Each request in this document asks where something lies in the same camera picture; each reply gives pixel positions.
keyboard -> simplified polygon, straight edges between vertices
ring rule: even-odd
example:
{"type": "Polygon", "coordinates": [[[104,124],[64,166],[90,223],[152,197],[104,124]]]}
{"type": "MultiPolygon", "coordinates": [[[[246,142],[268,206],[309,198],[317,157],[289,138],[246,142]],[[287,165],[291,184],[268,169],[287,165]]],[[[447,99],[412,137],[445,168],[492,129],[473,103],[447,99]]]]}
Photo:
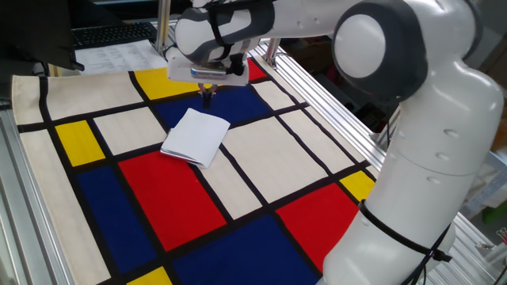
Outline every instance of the keyboard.
{"type": "Polygon", "coordinates": [[[74,48],[100,48],[112,44],[126,44],[138,40],[157,38],[157,30],[148,22],[134,23],[122,26],[102,26],[93,28],[73,29],[74,48]]]}

paper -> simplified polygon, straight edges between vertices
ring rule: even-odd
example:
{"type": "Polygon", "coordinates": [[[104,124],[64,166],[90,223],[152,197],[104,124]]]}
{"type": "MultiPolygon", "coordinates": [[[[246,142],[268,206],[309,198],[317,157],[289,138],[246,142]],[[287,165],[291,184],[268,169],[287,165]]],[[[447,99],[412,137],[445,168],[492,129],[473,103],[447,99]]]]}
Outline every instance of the paper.
{"type": "Polygon", "coordinates": [[[81,75],[167,67],[148,40],[78,50],[76,59],[85,66],[81,75]]]}
{"type": "Polygon", "coordinates": [[[189,108],[167,135],[161,152],[208,168],[231,124],[189,108]]]}

black monitor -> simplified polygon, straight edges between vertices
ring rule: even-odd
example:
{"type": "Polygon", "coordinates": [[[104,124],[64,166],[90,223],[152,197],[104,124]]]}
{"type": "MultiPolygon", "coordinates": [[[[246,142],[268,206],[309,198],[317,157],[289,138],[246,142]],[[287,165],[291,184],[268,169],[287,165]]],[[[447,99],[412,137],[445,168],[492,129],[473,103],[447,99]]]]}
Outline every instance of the black monitor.
{"type": "Polygon", "coordinates": [[[0,0],[0,92],[5,96],[12,75],[29,75],[36,62],[84,68],[76,62],[67,0],[0,0]]]}

metal pole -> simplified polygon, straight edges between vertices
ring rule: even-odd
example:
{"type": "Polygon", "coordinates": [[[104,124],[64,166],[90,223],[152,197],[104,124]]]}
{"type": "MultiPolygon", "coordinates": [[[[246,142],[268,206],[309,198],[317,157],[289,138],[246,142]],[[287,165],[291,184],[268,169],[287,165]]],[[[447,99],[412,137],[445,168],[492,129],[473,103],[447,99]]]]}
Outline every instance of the metal pole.
{"type": "Polygon", "coordinates": [[[276,69],[276,51],[278,51],[278,46],[280,45],[280,39],[271,39],[268,44],[268,51],[262,57],[273,69],[276,69]]]}
{"type": "Polygon", "coordinates": [[[157,26],[157,41],[155,42],[155,49],[157,52],[164,56],[167,47],[167,40],[169,35],[169,17],[171,9],[171,0],[159,0],[158,2],[158,26],[157,26]]]}

yellow square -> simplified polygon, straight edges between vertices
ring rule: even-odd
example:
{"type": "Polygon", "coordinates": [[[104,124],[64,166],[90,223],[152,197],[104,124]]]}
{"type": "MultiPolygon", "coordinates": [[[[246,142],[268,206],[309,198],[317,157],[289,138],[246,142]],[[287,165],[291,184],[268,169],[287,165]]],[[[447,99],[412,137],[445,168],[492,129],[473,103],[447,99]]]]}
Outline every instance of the yellow square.
{"type": "Polygon", "coordinates": [[[63,148],[72,166],[104,159],[104,153],[86,121],[66,123],[56,127],[63,148]]]}
{"type": "Polygon", "coordinates": [[[173,285],[167,276],[164,268],[157,268],[154,271],[127,283],[127,285],[173,285]]]}
{"type": "Polygon", "coordinates": [[[366,199],[375,185],[375,182],[362,171],[349,175],[341,179],[340,182],[359,201],[366,199]]]}
{"type": "Polygon", "coordinates": [[[139,86],[150,100],[171,97],[183,93],[198,91],[199,87],[194,82],[172,82],[167,78],[167,69],[158,68],[153,70],[135,71],[135,78],[139,86]]]}

